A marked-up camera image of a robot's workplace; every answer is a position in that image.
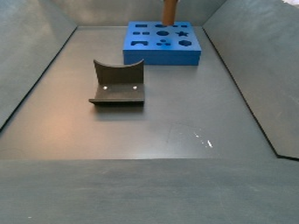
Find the foam block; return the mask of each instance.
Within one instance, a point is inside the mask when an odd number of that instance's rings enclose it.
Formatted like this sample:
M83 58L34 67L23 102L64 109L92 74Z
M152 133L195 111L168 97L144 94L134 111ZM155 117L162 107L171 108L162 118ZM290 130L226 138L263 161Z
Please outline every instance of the foam block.
M162 22L130 22L124 43L124 64L198 66L202 47L190 22L164 26Z

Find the dark gray curved holder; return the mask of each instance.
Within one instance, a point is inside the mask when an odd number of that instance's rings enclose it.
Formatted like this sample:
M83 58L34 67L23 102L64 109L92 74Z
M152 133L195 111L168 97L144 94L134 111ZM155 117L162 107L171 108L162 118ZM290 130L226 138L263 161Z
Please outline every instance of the dark gray curved holder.
M144 61L128 66L108 66L94 60L98 93L88 101L102 103L144 103Z

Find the gray floor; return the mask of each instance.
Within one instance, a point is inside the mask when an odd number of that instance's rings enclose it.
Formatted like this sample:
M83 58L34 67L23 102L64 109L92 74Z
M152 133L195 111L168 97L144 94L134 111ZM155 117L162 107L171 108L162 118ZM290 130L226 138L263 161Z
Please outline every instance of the gray floor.
M2 224L298 224L299 164L2 161Z
M95 108L92 60L123 64L126 27L80 27L0 133L0 158L271 159L201 27L199 66L146 66L144 107Z

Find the star-shaped hole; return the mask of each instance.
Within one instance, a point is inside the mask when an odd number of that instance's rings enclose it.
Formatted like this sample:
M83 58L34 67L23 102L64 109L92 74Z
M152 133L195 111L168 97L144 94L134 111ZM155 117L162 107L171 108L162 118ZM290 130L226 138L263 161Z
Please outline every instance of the star-shaped hole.
M179 34L179 37L189 37L189 32L185 32L185 31L179 31L177 32L177 34Z

